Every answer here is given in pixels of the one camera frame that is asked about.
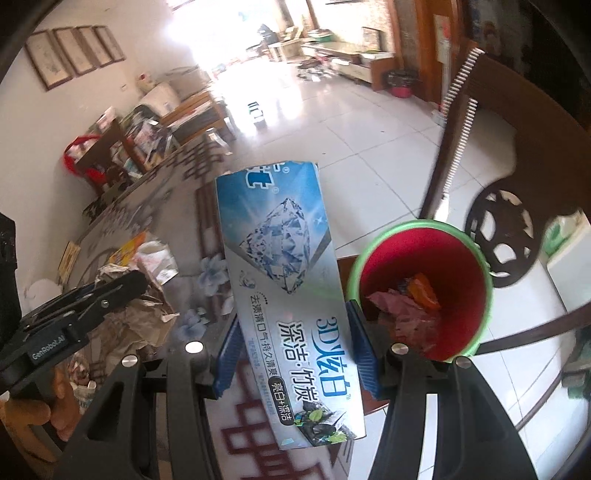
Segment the green leaf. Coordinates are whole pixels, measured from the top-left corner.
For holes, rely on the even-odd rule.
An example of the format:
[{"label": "green leaf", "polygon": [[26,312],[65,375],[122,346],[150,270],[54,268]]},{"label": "green leaf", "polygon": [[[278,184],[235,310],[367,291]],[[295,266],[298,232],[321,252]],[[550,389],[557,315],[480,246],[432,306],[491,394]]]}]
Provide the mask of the green leaf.
[{"label": "green leaf", "polygon": [[329,440],[331,443],[341,443],[347,441],[347,436],[343,432],[334,432]]},{"label": "green leaf", "polygon": [[320,408],[318,410],[314,410],[312,413],[310,413],[308,418],[311,421],[320,421],[320,419],[322,418],[322,410]]}]

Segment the wooden chair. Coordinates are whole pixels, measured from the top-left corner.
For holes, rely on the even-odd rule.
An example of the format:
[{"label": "wooden chair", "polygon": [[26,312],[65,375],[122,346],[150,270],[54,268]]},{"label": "wooden chair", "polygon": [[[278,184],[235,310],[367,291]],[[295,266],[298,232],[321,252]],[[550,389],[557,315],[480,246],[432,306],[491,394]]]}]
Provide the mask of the wooden chair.
[{"label": "wooden chair", "polygon": [[[420,218],[433,218],[440,204],[456,147],[465,140],[461,136],[470,99],[516,129],[515,171],[483,188],[464,228],[482,249],[494,275],[493,284],[500,288],[516,283],[534,265],[544,231],[556,216],[571,215],[581,208],[591,218],[591,138],[542,90],[481,54],[450,106]],[[520,203],[506,200],[506,192]],[[486,212],[495,221],[490,240],[480,231]],[[516,258],[501,263],[495,255],[500,244],[511,247]],[[586,325],[591,325],[591,303],[544,325],[483,343],[477,355],[538,342]]]},{"label": "wooden chair", "polygon": [[226,121],[225,121],[225,113],[222,107],[213,99],[212,94],[208,90],[203,90],[202,92],[196,93],[195,95],[186,99],[181,105],[174,109],[173,112],[170,112],[168,115],[162,117],[160,122],[165,125],[166,127],[170,127],[173,123],[182,120],[183,117],[187,117],[187,122],[193,120],[190,116],[198,107],[207,104],[210,102],[210,108],[213,109],[215,112],[215,119],[212,122],[207,122],[204,124],[199,123],[198,117],[194,120],[197,123],[197,127],[192,131],[190,134],[183,138],[177,138],[177,141],[181,145],[185,145],[194,138],[199,137],[210,128],[215,128],[217,130],[221,130],[226,128]]},{"label": "wooden chair", "polygon": [[97,142],[88,149],[78,162],[76,162],[76,169],[83,176],[86,181],[92,186],[96,194],[100,197],[104,193],[103,186],[93,181],[86,171],[89,168],[98,168],[103,171],[106,177],[106,182],[109,187],[113,187],[120,181],[130,183],[129,175],[120,165],[113,161],[111,156],[111,147],[121,142],[123,148],[131,161],[142,173],[146,173],[144,163],[140,160],[138,154],[135,152],[133,145],[125,136],[119,122],[113,120],[108,130],[97,140]]}]

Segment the dining table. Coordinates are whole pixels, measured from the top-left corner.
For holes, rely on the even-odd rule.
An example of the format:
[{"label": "dining table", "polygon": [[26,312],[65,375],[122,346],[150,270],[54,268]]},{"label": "dining table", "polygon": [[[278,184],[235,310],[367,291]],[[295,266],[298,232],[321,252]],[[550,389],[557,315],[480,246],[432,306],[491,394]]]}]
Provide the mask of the dining table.
[{"label": "dining table", "polygon": [[[217,211],[215,178],[228,170],[231,155],[211,136],[187,143],[145,174],[111,204],[77,240],[80,252],[65,290],[91,283],[98,269],[121,246],[148,231],[167,244],[178,274],[163,285],[164,295],[179,314],[167,344],[194,340],[188,322],[195,311],[206,327],[230,322],[229,281],[217,292],[203,285],[215,268],[225,268],[222,231]],[[345,286],[355,257],[338,260]],[[364,413],[387,406],[362,390]],[[354,442],[330,447],[280,450],[261,402],[252,368],[243,348],[232,383],[218,400],[206,400],[212,440],[225,480],[346,479]],[[158,440],[161,477],[170,469],[165,440]]]}]

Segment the trash bin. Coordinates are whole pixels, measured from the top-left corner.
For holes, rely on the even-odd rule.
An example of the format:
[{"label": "trash bin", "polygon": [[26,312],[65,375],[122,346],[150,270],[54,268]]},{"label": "trash bin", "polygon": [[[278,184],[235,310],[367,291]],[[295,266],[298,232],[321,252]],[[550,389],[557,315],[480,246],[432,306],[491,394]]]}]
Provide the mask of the trash bin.
[{"label": "trash bin", "polygon": [[384,232],[357,257],[347,298],[376,320],[378,309],[367,296],[396,289],[417,273],[427,276],[441,305],[438,340],[426,357],[451,361],[474,354],[489,320],[492,279],[480,248],[451,225],[413,220]]},{"label": "trash bin", "polygon": [[399,98],[412,96],[412,87],[416,81],[417,74],[411,70],[390,70],[386,76],[386,83],[390,85],[390,93]]}]

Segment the green rim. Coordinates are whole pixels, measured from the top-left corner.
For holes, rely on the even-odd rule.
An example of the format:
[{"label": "green rim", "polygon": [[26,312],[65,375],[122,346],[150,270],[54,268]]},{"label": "green rim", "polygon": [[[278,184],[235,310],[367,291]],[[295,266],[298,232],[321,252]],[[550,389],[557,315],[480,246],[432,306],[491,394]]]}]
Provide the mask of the green rim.
[{"label": "green rim", "polygon": [[[485,329],[488,327],[489,317],[491,314],[491,304],[492,304],[492,277],[490,274],[490,269],[484,255],[480,251],[478,245],[476,245],[470,237],[468,237],[464,232],[458,230],[456,227],[451,226],[447,223],[438,222],[436,220],[412,220],[410,222],[401,223],[395,227],[392,227],[390,230],[382,233],[379,237],[377,237],[369,247],[367,247],[360,256],[357,257],[355,263],[353,264],[353,268],[351,269],[351,274],[349,276],[349,281],[347,283],[347,300],[356,300],[357,303],[361,305],[361,300],[359,298],[359,282],[361,280],[361,272],[363,271],[363,267],[367,263],[368,258],[374,250],[384,242],[387,238],[390,238],[397,233],[404,232],[406,230],[410,230],[413,228],[434,228],[436,230],[441,230],[442,232],[449,233],[453,237],[457,238],[460,242],[462,242],[469,250],[472,252],[480,268],[482,269],[482,274],[484,276],[485,288],[486,288],[486,303],[484,312],[482,313],[482,321],[480,323],[480,328],[474,334],[474,337],[468,345],[464,347],[464,349],[458,353],[458,355],[473,355],[476,353],[478,346],[480,345],[480,338],[484,333]],[[448,358],[446,361],[450,362],[453,358]]]}]

